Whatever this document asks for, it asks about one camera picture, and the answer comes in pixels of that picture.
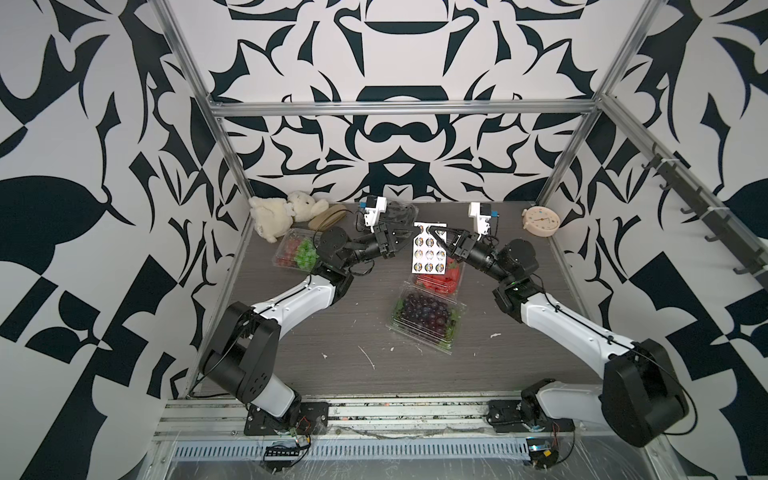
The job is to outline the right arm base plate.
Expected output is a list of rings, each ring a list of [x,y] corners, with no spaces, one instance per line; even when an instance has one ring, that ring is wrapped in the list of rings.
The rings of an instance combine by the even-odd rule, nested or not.
[[[487,423],[496,433],[574,432],[571,419],[548,417],[535,399],[490,400]]]

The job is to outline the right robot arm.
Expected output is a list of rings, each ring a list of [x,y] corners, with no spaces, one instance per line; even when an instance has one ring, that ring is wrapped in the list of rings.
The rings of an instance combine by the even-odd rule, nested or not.
[[[431,226],[427,231],[447,257],[497,281],[493,296],[502,312],[557,342],[600,378],[594,385],[552,381],[530,388],[536,413],[607,426],[635,447],[697,413],[662,345],[616,334],[547,293],[530,242],[514,239],[496,250],[467,230]]]

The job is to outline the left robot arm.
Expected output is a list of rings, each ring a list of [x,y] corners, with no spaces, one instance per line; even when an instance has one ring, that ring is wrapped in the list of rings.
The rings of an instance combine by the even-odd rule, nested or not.
[[[321,233],[315,241],[318,260],[302,282],[264,302],[226,308],[201,356],[200,378],[287,429],[297,422],[301,396],[274,373],[282,337],[343,298],[355,265],[396,256],[419,232],[414,224],[381,221],[356,239],[341,227]]]

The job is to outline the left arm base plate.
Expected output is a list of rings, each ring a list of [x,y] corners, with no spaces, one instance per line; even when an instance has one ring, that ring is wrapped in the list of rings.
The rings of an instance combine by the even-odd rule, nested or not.
[[[327,429],[330,404],[328,402],[294,403],[282,417],[270,415],[266,410],[250,404],[244,426],[245,436],[315,435]]]

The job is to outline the white fruit sticker sheet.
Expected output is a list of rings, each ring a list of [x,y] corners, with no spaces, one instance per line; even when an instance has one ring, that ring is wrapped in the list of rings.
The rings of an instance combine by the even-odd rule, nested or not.
[[[442,275],[447,271],[447,255],[435,237],[428,231],[433,223],[415,222],[418,229],[412,242],[411,273]]]

